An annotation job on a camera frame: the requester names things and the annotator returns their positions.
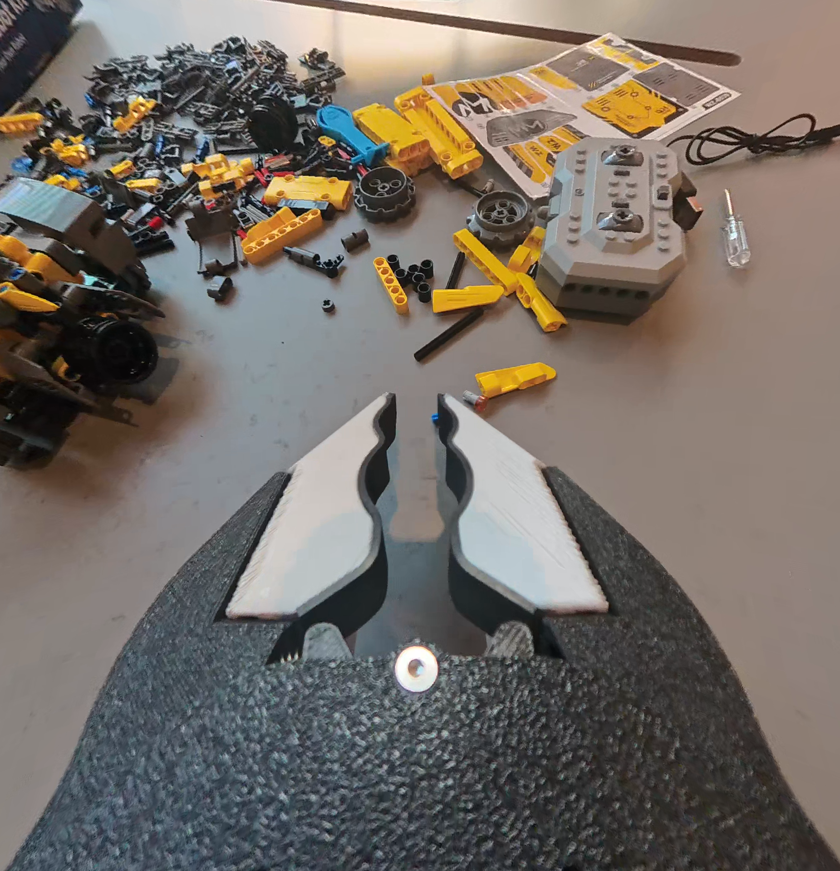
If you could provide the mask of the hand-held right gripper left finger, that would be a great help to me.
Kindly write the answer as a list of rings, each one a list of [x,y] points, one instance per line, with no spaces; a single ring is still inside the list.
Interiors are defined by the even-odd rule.
[[[287,472],[226,601],[231,621],[286,624],[299,644],[311,626],[358,632],[388,585],[376,506],[390,473],[394,394],[381,394]]]

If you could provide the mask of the blue brick separator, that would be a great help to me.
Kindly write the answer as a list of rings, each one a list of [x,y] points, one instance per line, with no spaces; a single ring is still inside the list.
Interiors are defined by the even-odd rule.
[[[373,169],[389,154],[389,143],[375,143],[354,122],[353,115],[346,108],[327,104],[319,108],[316,122],[325,135],[334,139],[352,152],[352,166]]]

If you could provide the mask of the yellow fairing panel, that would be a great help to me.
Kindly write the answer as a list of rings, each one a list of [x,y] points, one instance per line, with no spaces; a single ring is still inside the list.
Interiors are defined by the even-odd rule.
[[[494,397],[551,381],[556,378],[556,370],[535,362],[477,373],[475,378],[481,395]]]
[[[485,308],[496,304],[504,296],[501,285],[469,286],[463,289],[434,289],[431,294],[432,311],[436,314]]]

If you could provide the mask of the yellow short beam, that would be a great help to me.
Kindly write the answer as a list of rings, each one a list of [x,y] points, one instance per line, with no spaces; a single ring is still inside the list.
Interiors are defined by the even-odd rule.
[[[543,332],[554,333],[567,326],[568,321],[539,289],[533,277],[516,273],[515,278],[517,298],[524,308],[532,311]]]

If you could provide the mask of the yellow toy brick vehicle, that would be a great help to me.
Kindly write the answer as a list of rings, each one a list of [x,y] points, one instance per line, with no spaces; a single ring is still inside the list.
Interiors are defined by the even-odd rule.
[[[96,201],[29,178],[0,191],[0,466],[48,463],[82,414],[158,365],[164,312],[136,244]]]

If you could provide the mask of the black grey axle connector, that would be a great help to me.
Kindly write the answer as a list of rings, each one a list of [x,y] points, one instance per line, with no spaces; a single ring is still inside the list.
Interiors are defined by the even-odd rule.
[[[312,269],[329,279],[336,279],[339,277],[340,269],[345,260],[344,255],[337,255],[334,258],[324,259],[317,252],[294,245],[284,246],[282,252],[292,262],[302,267]]]

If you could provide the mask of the yellow long beam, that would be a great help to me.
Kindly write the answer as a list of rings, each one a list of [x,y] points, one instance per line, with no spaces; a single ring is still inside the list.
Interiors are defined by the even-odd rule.
[[[519,287],[519,280],[508,267],[505,267],[497,256],[492,254],[468,228],[463,228],[453,234],[453,242],[457,250],[474,265],[491,285],[499,286],[505,295],[511,295]]]

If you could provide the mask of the black pin connector cluster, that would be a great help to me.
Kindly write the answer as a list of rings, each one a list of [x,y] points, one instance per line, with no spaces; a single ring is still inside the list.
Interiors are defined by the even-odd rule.
[[[389,254],[385,261],[402,289],[414,292],[422,303],[431,302],[434,277],[434,264],[431,259],[424,259],[406,267],[402,265],[396,254]]]

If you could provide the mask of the yellow thick beam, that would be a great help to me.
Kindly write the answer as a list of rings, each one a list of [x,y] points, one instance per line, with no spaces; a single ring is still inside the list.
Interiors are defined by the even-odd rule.
[[[289,206],[280,208],[272,217],[252,226],[241,242],[244,259],[259,265],[286,246],[298,245],[323,227],[323,215],[318,208],[296,214]]]

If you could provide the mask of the grey brick motor block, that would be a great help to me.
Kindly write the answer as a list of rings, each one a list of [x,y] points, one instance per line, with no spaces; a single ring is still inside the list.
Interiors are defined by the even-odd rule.
[[[556,158],[536,285],[562,313],[637,320],[686,266],[696,195],[662,143],[581,139]]]

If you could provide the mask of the grey curved panel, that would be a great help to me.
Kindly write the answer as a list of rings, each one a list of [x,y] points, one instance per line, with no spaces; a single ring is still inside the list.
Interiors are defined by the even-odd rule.
[[[239,224],[229,209],[209,209],[202,200],[190,207],[186,219],[186,232],[197,246],[197,273],[208,278],[218,278],[235,272],[242,259],[240,254]],[[231,260],[224,263],[219,259],[206,259],[205,243],[215,237],[227,235],[231,244]]]

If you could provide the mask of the black wheel rim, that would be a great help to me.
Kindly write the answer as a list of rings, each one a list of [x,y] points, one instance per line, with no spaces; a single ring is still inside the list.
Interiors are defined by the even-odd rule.
[[[247,110],[246,129],[260,152],[290,153],[298,135],[298,116],[289,101],[276,95],[264,97]]]

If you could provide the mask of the blue cardboard box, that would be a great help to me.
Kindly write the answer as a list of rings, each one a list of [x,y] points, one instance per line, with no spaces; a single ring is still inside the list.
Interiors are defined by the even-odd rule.
[[[0,116],[69,39],[81,1],[0,1]]]

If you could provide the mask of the clear handled screwdriver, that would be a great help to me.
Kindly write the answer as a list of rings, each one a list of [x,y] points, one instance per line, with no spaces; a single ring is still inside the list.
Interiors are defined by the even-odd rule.
[[[747,267],[751,260],[751,249],[741,214],[736,211],[729,188],[722,196],[723,225],[721,227],[723,249],[727,264],[731,268]]]

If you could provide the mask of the yellow large frame panel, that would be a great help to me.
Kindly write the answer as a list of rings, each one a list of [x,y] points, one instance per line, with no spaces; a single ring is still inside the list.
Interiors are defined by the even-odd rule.
[[[458,180],[481,168],[483,158],[475,141],[426,87],[398,95],[393,105],[425,137],[436,164],[449,178]]]

